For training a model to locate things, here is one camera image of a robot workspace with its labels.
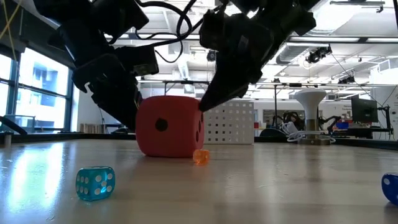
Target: blue die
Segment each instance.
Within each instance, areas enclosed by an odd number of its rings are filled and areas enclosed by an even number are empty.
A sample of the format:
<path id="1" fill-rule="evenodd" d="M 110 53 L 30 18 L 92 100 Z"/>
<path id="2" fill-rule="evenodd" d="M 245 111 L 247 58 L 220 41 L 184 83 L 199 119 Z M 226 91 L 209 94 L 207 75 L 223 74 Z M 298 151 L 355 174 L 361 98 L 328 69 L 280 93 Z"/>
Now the blue die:
<path id="1" fill-rule="evenodd" d="M 398 205 L 398 173 L 384 174 L 381 188 L 386 198 L 394 205 Z"/>
<path id="2" fill-rule="evenodd" d="M 85 167 L 76 176 L 76 192 L 82 200 L 94 201 L 109 197 L 115 185 L 110 167 Z"/>

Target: large red die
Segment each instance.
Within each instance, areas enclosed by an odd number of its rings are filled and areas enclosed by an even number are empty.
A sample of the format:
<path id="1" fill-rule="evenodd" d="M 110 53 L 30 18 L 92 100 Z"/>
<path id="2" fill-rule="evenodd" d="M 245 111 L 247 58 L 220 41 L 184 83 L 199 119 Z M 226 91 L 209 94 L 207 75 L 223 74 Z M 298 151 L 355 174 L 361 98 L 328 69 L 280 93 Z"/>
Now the large red die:
<path id="1" fill-rule="evenodd" d="M 136 116 L 136 136 L 147 156 L 192 157 L 203 147 L 205 127 L 199 101 L 186 96 L 145 99 Z"/>

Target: white pegboard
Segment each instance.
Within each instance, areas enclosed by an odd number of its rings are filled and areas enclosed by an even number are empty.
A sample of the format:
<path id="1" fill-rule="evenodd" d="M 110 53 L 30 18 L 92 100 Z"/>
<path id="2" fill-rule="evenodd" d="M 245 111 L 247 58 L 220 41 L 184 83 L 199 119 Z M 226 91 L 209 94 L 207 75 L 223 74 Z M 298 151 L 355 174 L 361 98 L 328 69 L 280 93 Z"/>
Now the white pegboard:
<path id="1" fill-rule="evenodd" d="M 253 102 L 232 100 L 205 113 L 205 144 L 253 144 Z"/>

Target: small orange die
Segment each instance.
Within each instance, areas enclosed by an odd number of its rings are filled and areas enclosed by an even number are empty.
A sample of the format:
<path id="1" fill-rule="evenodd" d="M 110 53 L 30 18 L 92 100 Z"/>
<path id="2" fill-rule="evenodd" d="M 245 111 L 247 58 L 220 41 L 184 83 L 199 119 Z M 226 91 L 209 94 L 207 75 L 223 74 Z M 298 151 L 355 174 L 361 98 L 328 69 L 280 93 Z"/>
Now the small orange die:
<path id="1" fill-rule="evenodd" d="M 197 149 L 193 152 L 193 161 L 197 165 L 205 165 L 209 162 L 210 154 L 208 150 Z"/>

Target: wooden table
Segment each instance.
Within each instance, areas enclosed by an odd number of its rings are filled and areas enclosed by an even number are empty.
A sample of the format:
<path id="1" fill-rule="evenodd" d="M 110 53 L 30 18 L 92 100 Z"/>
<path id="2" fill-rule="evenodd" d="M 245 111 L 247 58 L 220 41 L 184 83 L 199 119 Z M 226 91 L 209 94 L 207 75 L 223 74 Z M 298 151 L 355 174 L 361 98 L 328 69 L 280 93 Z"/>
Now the wooden table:
<path id="1" fill-rule="evenodd" d="M 343 146 L 205 146 L 207 166 L 144 157 L 135 141 L 0 149 L 0 223 L 398 223 L 381 191 L 398 152 Z M 75 176 L 111 166 L 112 196 L 84 202 Z"/>

